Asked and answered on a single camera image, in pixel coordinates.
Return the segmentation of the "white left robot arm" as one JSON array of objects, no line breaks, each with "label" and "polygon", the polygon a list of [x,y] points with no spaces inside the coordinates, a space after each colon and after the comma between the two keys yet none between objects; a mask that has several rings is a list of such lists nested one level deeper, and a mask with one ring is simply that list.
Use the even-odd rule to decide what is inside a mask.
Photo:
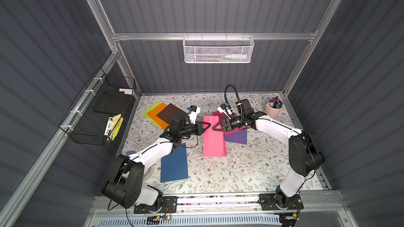
[{"label": "white left robot arm", "polygon": [[143,185],[145,171],[163,157],[183,148],[183,139],[201,136],[210,127],[211,123],[177,113],[153,144],[130,156],[120,154],[113,160],[106,182],[101,187],[101,195],[125,209],[138,205],[153,212],[159,211],[163,193],[157,188]]}]

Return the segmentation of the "orange paper sheet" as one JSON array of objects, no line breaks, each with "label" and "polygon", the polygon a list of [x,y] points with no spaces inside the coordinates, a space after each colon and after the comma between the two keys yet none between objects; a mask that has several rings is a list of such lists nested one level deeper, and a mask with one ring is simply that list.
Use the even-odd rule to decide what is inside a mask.
[{"label": "orange paper sheet", "polygon": [[150,116],[151,119],[153,119],[157,124],[158,127],[165,129],[166,127],[169,126],[168,123],[163,121],[161,118],[159,118],[157,115],[163,111],[167,107],[166,104],[161,103],[159,106],[157,106],[154,110],[150,111],[148,115]]}]

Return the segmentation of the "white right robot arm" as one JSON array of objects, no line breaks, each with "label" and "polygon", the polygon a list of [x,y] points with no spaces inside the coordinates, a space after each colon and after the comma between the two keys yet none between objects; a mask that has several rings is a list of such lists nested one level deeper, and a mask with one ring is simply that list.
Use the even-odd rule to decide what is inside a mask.
[{"label": "white right robot arm", "polygon": [[224,100],[219,111],[223,111],[226,118],[214,125],[213,131],[254,129],[283,143],[288,150],[289,171],[271,201],[281,210],[297,207],[304,183],[314,176],[326,159],[315,133],[277,121],[272,112],[279,111],[283,105],[277,96],[266,104],[265,111],[255,111],[249,100],[240,99],[236,87],[229,84],[224,90]]}]

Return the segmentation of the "lime green paper sheet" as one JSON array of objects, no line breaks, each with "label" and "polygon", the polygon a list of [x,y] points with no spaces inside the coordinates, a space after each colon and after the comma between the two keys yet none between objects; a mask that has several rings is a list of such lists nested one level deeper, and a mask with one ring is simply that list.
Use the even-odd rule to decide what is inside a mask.
[{"label": "lime green paper sheet", "polygon": [[142,114],[148,119],[150,120],[152,123],[154,123],[156,126],[158,126],[158,124],[150,118],[150,116],[148,115],[148,113],[152,110],[154,110],[157,106],[159,106],[161,103],[160,102],[155,102],[153,105],[151,105],[149,108],[147,108],[145,111],[142,112]]}]

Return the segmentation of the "brown paper sheet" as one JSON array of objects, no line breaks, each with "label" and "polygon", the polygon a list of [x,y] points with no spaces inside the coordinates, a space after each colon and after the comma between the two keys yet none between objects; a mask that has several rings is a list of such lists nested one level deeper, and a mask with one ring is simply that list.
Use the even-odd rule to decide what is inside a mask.
[{"label": "brown paper sheet", "polygon": [[157,116],[170,125],[171,120],[176,114],[183,114],[183,116],[188,116],[188,114],[185,111],[181,110],[180,108],[178,108],[173,104],[169,104]]}]

